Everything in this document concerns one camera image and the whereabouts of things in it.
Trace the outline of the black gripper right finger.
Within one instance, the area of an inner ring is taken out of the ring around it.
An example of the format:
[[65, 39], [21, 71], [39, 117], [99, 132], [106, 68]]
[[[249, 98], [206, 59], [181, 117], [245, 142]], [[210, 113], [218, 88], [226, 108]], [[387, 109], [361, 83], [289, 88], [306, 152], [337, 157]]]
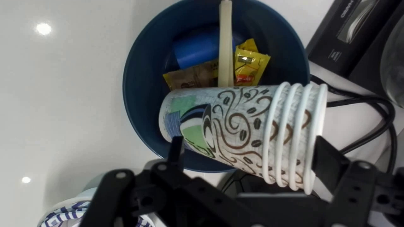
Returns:
[[330, 141], [316, 137], [312, 170], [331, 193], [337, 189], [349, 165], [350, 160]]

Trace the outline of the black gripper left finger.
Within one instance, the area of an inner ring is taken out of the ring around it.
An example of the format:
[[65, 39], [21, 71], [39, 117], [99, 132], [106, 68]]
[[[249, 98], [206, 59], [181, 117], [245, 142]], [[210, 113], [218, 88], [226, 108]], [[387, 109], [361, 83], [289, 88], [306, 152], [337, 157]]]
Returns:
[[175, 136], [172, 138], [172, 143], [168, 153], [168, 162], [178, 170], [183, 170], [183, 160], [182, 160], [183, 152], [185, 152], [183, 137]]

